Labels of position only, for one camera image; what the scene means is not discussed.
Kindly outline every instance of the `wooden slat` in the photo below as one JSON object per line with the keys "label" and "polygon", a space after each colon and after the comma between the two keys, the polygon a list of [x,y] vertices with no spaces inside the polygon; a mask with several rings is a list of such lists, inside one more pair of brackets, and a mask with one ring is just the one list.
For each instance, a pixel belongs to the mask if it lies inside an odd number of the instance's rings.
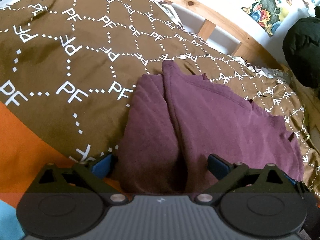
{"label": "wooden slat", "polygon": [[230,33],[243,45],[241,46],[241,53],[245,54],[248,62],[254,63],[252,59],[256,59],[257,57],[261,58],[261,60],[270,68],[278,68],[281,69],[281,65],[272,57],[272,55],[253,37],[251,37],[248,33],[246,33],[243,29],[241,29],[238,25],[231,22],[221,14],[212,10],[208,6],[196,1],[196,0],[168,0],[176,3],[186,9],[193,11],[194,13],[204,17],[208,21],[216,24],[217,26],[224,29],[226,32]]}
{"label": "wooden slat", "polygon": [[215,28],[216,25],[206,19],[198,32],[198,36],[200,36],[202,39],[206,41]]}
{"label": "wooden slat", "polygon": [[242,42],[240,42],[238,44],[238,46],[236,47],[236,49],[234,50],[234,52],[231,54],[231,56],[237,56],[238,51],[240,50],[240,47],[242,46]]}

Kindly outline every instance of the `blue fabric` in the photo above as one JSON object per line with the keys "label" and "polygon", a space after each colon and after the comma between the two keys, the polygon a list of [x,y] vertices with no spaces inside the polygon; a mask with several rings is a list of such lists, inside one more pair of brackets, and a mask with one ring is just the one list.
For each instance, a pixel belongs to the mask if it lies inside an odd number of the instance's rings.
{"label": "blue fabric", "polygon": [[111,170],[112,154],[109,154],[92,167],[91,172],[99,179],[106,177]]}
{"label": "blue fabric", "polygon": [[24,236],[16,209],[0,200],[0,240],[20,240]]}

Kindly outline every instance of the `orange fabric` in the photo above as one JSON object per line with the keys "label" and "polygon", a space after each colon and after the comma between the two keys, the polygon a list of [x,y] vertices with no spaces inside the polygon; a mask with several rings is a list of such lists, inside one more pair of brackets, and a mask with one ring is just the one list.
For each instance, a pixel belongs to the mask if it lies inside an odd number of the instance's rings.
{"label": "orange fabric", "polygon": [[123,190],[121,189],[118,181],[113,180],[113,179],[109,179],[109,178],[104,178],[103,181],[105,183],[107,183],[108,185],[110,185],[111,187],[113,187],[114,189],[116,189],[117,191],[124,193]]}
{"label": "orange fabric", "polygon": [[0,103],[0,199],[16,207],[22,194],[46,163],[74,163],[29,130]]}

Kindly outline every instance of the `purple cloth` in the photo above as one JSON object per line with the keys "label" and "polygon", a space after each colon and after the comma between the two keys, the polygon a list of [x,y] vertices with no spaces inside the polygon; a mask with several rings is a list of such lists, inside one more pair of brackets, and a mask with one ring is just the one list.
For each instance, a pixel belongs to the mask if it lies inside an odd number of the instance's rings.
{"label": "purple cloth", "polygon": [[119,145],[116,179],[129,193],[199,193],[217,180],[207,170],[215,153],[250,168],[275,163],[301,180],[297,138],[282,116],[234,94],[205,75],[184,75],[172,60],[163,74],[143,75]]}

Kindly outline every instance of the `bed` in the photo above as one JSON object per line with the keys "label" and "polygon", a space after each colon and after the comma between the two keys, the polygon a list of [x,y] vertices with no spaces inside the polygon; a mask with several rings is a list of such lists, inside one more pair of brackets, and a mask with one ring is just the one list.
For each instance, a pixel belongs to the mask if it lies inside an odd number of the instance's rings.
{"label": "bed", "polygon": [[[236,24],[196,0],[164,0],[206,19],[196,34],[175,24],[158,0],[63,1],[20,0],[0,10],[0,177],[7,178],[0,199],[16,206],[45,163],[116,155],[138,77],[160,73],[166,59],[283,115],[299,141],[303,181],[319,196],[320,157],[309,134],[320,127],[318,99]],[[205,43],[216,26],[240,41],[229,56]],[[261,67],[288,72],[293,82]]]}

